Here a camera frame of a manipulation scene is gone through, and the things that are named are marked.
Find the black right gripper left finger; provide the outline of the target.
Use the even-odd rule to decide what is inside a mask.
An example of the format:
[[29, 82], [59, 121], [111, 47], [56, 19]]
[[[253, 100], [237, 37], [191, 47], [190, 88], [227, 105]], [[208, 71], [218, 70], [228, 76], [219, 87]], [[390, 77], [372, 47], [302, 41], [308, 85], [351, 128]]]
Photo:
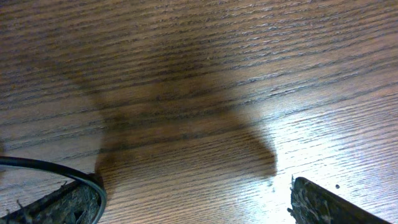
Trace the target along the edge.
[[74, 181], [1, 217], [1, 224], [96, 223], [101, 198], [86, 184]]

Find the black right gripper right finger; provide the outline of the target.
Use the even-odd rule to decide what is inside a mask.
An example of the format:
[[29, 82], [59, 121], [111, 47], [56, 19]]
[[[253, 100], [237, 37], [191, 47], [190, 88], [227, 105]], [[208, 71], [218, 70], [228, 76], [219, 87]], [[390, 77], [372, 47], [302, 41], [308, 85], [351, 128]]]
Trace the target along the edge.
[[296, 224], [389, 224], [304, 177], [293, 177], [290, 190]]

